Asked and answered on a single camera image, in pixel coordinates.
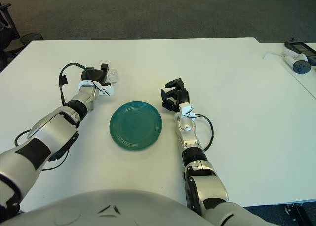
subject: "wire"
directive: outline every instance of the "wire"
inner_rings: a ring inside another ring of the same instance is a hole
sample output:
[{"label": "wire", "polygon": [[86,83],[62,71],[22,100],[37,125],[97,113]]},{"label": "wire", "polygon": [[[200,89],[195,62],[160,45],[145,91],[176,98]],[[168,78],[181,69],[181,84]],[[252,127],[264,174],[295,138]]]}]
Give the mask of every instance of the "wire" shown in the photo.
[{"label": "wire", "polygon": [[[24,135],[25,133],[28,133],[29,131],[30,131],[30,130],[23,131],[22,133],[20,133],[20,134],[14,139],[14,144],[15,144],[15,146],[19,146],[19,144],[18,144],[19,138],[20,138],[22,135]],[[53,168],[42,169],[42,171],[47,171],[47,170],[52,170],[52,169],[58,168],[60,165],[62,165],[62,164],[65,162],[66,158],[68,157],[68,153],[69,153],[69,149],[67,150],[66,157],[64,158],[64,160],[63,160],[59,165],[57,165],[56,167],[53,167]]]},{"label": "wire", "polygon": [[64,160],[63,160],[60,164],[58,164],[56,167],[53,167],[53,168],[45,168],[45,169],[42,169],[42,171],[53,170],[53,169],[55,169],[55,168],[58,168],[60,165],[62,165],[62,164],[65,162],[66,158],[68,157],[68,154],[69,154],[69,149],[67,150],[66,157],[64,158]]},{"label": "wire", "polygon": [[90,76],[90,74],[89,74],[89,72],[88,72],[89,69],[87,69],[84,65],[81,65],[81,64],[79,64],[79,63],[77,63],[77,62],[71,62],[71,63],[68,63],[67,65],[65,65],[65,66],[63,67],[63,69],[61,69],[60,74],[59,74],[59,77],[58,77],[58,81],[59,81],[59,82],[58,82],[58,86],[59,86],[59,89],[60,89],[60,98],[61,98],[61,102],[62,102],[63,105],[65,105],[66,102],[65,102],[65,97],[64,97],[63,88],[62,88],[63,84],[62,84],[61,80],[62,80],[62,76],[63,76],[64,70],[65,70],[67,67],[69,67],[69,66],[77,66],[77,67],[80,67],[80,68],[84,69],[84,70],[87,72],[87,75],[88,75],[89,80],[91,80],[91,82],[94,84],[95,88],[98,89],[98,90],[100,90],[101,92],[103,92],[103,90],[100,89],[98,86],[96,86],[96,84],[94,83],[94,81],[91,79],[91,76]]},{"label": "wire", "polygon": [[28,133],[29,131],[30,131],[30,130],[23,131],[23,132],[20,133],[17,137],[15,137],[15,140],[14,140],[15,146],[19,146],[19,144],[18,144],[18,139],[19,139],[22,135],[24,135],[25,133]]},{"label": "wire", "polygon": [[195,116],[189,116],[189,118],[198,118],[198,117],[204,117],[207,120],[209,126],[211,127],[211,131],[212,131],[211,139],[210,139],[209,143],[207,144],[207,146],[203,149],[204,152],[205,152],[205,151],[208,150],[208,148],[211,146],[211,144],[213,142],[213,139],[214,139],[214,128],[213,128],[212,122],[206,116],[204,116],[202,114],[195,114]]}]

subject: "chair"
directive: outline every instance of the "chair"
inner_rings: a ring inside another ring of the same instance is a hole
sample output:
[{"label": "chair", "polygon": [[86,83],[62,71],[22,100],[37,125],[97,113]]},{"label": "chair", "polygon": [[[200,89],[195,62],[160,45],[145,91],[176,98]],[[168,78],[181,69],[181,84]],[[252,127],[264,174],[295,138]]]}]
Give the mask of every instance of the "chair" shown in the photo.
[{"label": "chair", "polygon": [[8,3],[2,5],[0,2],[0,60],[3,63],[3,69],[8,65],[8,57],[16,57],[17,55],[14,53],[17,53],[24,48],[22,46],[15,50],[4,52],[13,40],[20,38],[20,34],[9,14],[9,6],[11,6],[11,4]]}]

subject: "table surface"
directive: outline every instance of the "table surface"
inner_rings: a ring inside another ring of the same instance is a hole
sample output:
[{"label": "table surface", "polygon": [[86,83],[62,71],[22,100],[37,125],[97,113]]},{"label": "table surface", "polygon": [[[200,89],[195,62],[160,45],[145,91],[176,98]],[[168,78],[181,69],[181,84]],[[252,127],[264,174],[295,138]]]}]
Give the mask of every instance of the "table surface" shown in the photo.
[{"label": "table surface", "polygon": [[[316,50],[316,43],[308,43],[307,45]],[[262,43],[260,44],[260,47],[264,56],[267,52],[281,54],[284,45],[281,43]],[[276,59],[279,61],[280,64],[316,99],[316,66],[312,66],[311,70],[305,74],[298,74],[277,55],[269,55],[267,59]]]},{"label": "table surface", "polygon": [[[95,101],[68,159],[40,174],[22,209],[113,188],[151,191],[185,204],[174,113],[162,107],[160,97],[160,89],[179,77],[194,111],[214,125],[206,155],[231,202],[252,206],[316,199],[316,100],[262,53],[254,38],[32,42],[0,74],[0,152],[61,104],[57,84],[65,64],[99,68],[109,63],[120,80],[113,96]],[[80,74],[76,67],[66,70],[66,99],[76,94]],[[120,148],[109,133],[114,111],[134,100],[152,104],[163,122],[158,140],[139,152]],[[206,145],[209,127],[196,122]]]}]

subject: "silver robot arm segment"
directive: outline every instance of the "silver robot arm segment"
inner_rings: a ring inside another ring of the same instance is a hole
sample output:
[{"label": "silver robot arm segment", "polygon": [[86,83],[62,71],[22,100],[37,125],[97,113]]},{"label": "silver robot arm segment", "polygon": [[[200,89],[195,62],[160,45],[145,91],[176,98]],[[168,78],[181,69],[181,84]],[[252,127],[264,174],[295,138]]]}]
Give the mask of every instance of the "silver robot arm segment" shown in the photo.
[{"label": "silver robot arm segment", "polygon": [[161,90],[161,97],[162,106],[176,112],[176,133],[184,164],[187,207],[215,226],[274,226],[243,207],[228,202],[225,186],[208,162],[196,136],[195,114],[182,80],[171,81],[165,88],[174,88],[168,92]]},{"label": "silver robot arm segment", "polygon": [[107,70],[93,72],[93,75],[102,75],[102,82],[100,79],[82,81],[78,94],[37,122],[25,143],[0,154],[1,221],[19,212],[19,203],[35,183],[45,163],[60,159],[69,150],[78,137],[80,122],[93,110],[93,102],[98,95],[113,94],[113,87],[99,83],[105,82]]}]

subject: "teal plate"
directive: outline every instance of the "teal plate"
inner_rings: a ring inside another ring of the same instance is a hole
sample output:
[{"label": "teal plate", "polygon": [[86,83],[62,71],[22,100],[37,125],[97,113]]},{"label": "teal plate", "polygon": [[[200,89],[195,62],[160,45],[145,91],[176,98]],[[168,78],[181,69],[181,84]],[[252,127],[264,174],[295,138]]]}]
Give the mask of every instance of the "teal plate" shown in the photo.
[{"label": "teal plate", "polygon": [[122,148],[142,150],[159,137],[162,120],[152,105],[133,101],[120,106],[110,121],[110,134]]}]

